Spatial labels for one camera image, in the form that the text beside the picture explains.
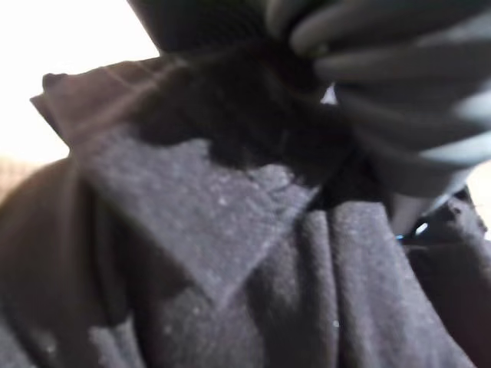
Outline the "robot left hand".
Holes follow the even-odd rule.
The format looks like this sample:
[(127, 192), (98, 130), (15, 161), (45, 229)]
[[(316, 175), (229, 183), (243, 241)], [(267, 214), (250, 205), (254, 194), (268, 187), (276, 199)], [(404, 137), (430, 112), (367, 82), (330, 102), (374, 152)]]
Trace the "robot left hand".
[(488, 1), (133, 1), (160, 51), (277, 41), (331, 90), (407, 232), (490, 158)]

